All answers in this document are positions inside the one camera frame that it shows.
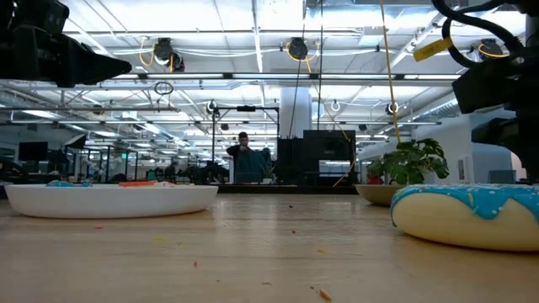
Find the green leafy plant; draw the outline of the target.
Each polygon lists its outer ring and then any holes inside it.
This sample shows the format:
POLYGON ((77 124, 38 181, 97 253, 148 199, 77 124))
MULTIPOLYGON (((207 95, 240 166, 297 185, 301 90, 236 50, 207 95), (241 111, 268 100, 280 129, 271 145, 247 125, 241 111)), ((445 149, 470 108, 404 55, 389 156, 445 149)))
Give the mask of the green leafy plant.
POLYGON ((422 184, 429 173, 440 179, 450 175, 443 148, 432 138, 400 142, 395 151, 366 167, 369 184, 382 184, 385 180, 398 185, 422 184))

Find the grey round plate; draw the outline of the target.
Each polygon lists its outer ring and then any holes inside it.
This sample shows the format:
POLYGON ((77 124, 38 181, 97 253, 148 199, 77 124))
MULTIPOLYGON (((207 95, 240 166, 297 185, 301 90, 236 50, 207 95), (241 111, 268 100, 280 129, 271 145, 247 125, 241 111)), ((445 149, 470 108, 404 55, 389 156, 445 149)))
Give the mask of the grey round plate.
POLYGON ((391 184, 356 184, 356 191, 359 196, 373 205, 389 207, 392 197, 404 185, 391 184))

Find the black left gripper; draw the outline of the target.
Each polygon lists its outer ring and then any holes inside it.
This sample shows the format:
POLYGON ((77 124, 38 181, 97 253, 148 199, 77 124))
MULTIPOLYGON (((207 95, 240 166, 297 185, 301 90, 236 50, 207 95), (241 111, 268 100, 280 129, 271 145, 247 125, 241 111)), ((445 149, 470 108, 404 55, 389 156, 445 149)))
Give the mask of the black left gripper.
POLYGON ((69 8, 58 0, 0 0, 0 79, 62 82, 73 88, 131 71, 62 35, 69 8))

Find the person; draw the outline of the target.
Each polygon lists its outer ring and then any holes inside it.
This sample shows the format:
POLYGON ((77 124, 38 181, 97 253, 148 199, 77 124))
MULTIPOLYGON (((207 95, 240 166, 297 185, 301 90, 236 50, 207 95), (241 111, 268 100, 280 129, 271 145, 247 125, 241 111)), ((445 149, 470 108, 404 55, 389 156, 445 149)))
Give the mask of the person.
POLYGON ((234 183, 262 183, 271 173, 270 149, 253 150, 249 147, 246 132, 238 135, 238 144, 227 148, 233 160, 234 183))

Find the black monitor screen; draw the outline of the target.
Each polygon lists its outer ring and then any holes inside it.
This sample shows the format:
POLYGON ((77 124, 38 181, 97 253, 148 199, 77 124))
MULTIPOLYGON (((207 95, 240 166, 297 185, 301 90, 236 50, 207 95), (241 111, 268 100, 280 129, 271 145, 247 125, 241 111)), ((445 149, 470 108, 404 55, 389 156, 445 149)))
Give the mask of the black monitor screen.
POLYGON ((353 130, 305 130, 302 138, 280 139, 276 175, 298 186, 348 186, 358 181, 353 130))

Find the small blue iced donut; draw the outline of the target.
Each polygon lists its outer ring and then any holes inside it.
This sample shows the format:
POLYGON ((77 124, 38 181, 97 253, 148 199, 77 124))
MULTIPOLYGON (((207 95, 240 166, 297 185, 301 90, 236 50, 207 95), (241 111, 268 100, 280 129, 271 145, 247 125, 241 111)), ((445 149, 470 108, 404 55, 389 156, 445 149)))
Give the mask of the small blue iced donut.
POLYGON ((83 182, 83 183, 71 183, 68 181, 53 180, 46 184, 46 187, 55 187, 55 188, 88 188, 92 187, 92 183, 83 182))

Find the large blue iced donut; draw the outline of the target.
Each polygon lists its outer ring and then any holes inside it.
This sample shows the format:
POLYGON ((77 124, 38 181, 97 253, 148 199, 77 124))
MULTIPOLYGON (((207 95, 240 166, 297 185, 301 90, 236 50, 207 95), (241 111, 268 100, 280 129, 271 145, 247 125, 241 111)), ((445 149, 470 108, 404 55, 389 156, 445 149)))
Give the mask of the large blue iced donut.
POLYGON ((401 231, 433 242, 539 252, 539 186, 409 185, 393 195, 390 215, 401 231))

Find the black metal gantry frame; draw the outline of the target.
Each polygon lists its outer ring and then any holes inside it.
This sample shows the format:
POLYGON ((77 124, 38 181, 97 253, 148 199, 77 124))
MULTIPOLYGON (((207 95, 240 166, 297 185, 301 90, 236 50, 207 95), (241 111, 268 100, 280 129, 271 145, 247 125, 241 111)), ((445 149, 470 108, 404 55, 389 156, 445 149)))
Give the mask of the black metal gantry frame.
MULTIPOLYGON (((212 122, 212 125, 211 125, 211 141, 212 141, 212 144, 211 144, 211 161, 215 162, 216 143, 220 143, 220 142, 226 140, 226 138, 232 136, 233 139, 236 142, 234 144, 230 145, 230 146, 237 145, 238 144, 238 135, 239 135, 239 133, 240 132, 246 132, 246 131, 240 131, 236 135, 234 135, 234 134, 232 134, 232 135, 231 134, 225 134, 225 135, 221 136, 221 135, 218 135, 216 133, 216 126, 217 125, 220 125, 220 126, 224 126, 224 125, 238 126, 239 125, 239 126, 241 126, 241 125, 255 124, 255 125, 265 125, 265 126, 267 126, 267 125, 273 124, 273 125, 276 125, 276 133, 274 135, 263 134, 261 136, 261 138, 262 139, 274 139, 275 141, 277 141, 277 139, 279 138, 279 132, 280 132, 279 118, 280 118, 280 114, 279 114, 279 109, 278 108, 265 108, 265 107, 251 106, 251 105, 242 105, 242 106, 237 106, 237 107, 215 107, 212 110, 212 115, 211 115, 211 122, 212 122), (263 120, 238 120, 238 121, 236 121, 236 120, 223 120, 223 118, 231 110, 237 111, 239 113, 250 113, 250 112, 262 111, 267 116, 267 119, 263 119, 263 120)), ((227 148, 228 147, 225 148, 225 153, 230 158, 230 160, 228 161, 229 183, 234 183, 233 160, 232 160, 232 157, 227 154, 227 148)), ((272 173, 273 173, 273 165, 271 167, 271 173, 267 173, 267 174, 269 174, 269 176, 271 177, 272 173)))

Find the white round plate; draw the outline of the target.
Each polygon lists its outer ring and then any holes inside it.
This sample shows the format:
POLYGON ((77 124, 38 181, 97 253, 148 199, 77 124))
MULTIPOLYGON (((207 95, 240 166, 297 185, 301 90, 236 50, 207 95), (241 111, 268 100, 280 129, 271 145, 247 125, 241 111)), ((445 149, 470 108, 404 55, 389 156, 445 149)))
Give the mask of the white round plate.
POLYGON ((11 207, 22 215, 61 219, 137 218, 202 211, 216 200, 218 187, 49 187, 45 184, 9 185, 11 207))

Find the black aluminium table frame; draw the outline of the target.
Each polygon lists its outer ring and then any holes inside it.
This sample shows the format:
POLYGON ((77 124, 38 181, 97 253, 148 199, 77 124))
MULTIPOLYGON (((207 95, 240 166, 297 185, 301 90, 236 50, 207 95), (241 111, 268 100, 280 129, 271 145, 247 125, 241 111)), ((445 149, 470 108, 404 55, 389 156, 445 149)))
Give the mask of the black aluminium table frame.
POLYGON ((267 185, 267 184, 221 184, 219 194, 354 194, 354 186, 296 186, 296 185, 267 185))

